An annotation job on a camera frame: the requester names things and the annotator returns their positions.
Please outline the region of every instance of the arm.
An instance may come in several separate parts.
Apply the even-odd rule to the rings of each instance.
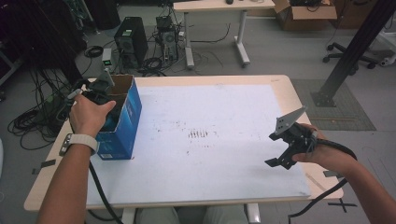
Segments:
[[[82,95],[75,97],[70,122],[75,133],[95,137],[106,114],[116,104],[96,105]],[[36,223],[84,223],[91,149],[74,144],[64,155],[41,204]]]
[[[318,138],[325,139],[325,136],[318,132]],[[294,161],[314,162],[343,175],[358,196],[371,223],[390,224],[395,222],[395,200],[363,165],[346,153],[332,147],[318,145],[312,155],[301,153],[292,158]]]

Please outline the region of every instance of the table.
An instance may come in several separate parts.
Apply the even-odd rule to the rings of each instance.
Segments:
[[[186,87],[186,86],[220,86],[220,85],[269,85],[274,91],[275,97],[278,101],[279,107],[283,114],[289,113],[290,111],[300,108],[302,105],[300,100],[291,85],[291,82],[286,76],[220,76],[220,77],[137,77],[135,79],[138,88],[141,87]],[[309,123],[309,119],[304,114],[299,122]],[[44,199],[47,188],[50,184],[50,180],[62,159],[58,156],[60,145],[67,133],[70,133],[70,125],[68,122],[62,127],[52,149],[47,157],[47,161],[56,160],[55,165],[42,168],[40,174],[33,185],[31,192],[29,193],[24,208],[29,211],[37,211]],[[315,164],[303,164],[304,174],[306,176],[311,196],[306,199],[316,198],[323,191],[330,189],[338,180],[336,177],[325,177],[322,173],[323,168]],[[337,190],[334,194],[328,196],[328,198],[341,198],[343,191]],[[173,205],[187,205],[187,204],[218,204],[218,203],[263,203],[273,201],[292,201],[301,200],[301,198],[278,198],[278,199],[266,199],[266,198],[255,198],[242,201],[230,201],[230,200],[218,200],[216,202],[206,201],[189,201],[187,203],[123,203],[115,204],[115,207],[123,208],[134,208],[144,206],[173,206]],[[103,208],[101,205],[87,205],[87,208]],[[134,209],[125,209],[126,212],[132,213]]]
[[[174,3],[175,11],[184,13],[187,67],[190,69],[194,67],[189,31],[190,25],[198,23],[212,24],[215,22],[240,22],[238,36],[235,37],[235,44],[242,58],[242,66],[245,67],[247,64],[250,64],[244,44],[242,43],[248,10],[274,8],[274,6],[275,4],[271,0],[265,0],[262,3],[250,0],[234,0],[231,5],[226,4],[225,0],[201,0]]]

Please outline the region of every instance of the person's leg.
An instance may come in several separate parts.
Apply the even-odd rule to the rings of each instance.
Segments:
[[[204,224],[248,224],[248,218],[242,204],[209,206]]]
[[[173,207],[142,208],[137,210],[136,224],[180,224]]]

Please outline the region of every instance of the desk foot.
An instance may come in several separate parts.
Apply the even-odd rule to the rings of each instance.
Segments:
[[[122,212],[122,223],[124,224],[134,224],[134,214],[136,212],[135,208],[124,208]]]
[[[242,41],[238,43],[238,36],[235,36],[235,44],[238,47],[239,54],[241,55],[242,58],[242,67],[245,67],[246,65],[250,64],[250,59],[248,58],[247,52],[245,50],[244,44],[242,44]]]
[[[257,203],[247,203],[247,221],[248,223],[262,223]]]
[[[194,68],[194,58],[192,57],[192,50],[191,48],[186,47],[186,62],[187,68],[192,69]]]

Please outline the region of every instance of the blue box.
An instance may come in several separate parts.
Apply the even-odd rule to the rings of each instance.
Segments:
[[[98,155],[104,161],[130,160],[134,149],[137,125],[139,124],[142,103],[134,82],[134,76],[114,75],[115,87],[109,94],[123,106],[120,119],[114,132],[99,132],[96,140],[99,143]]]

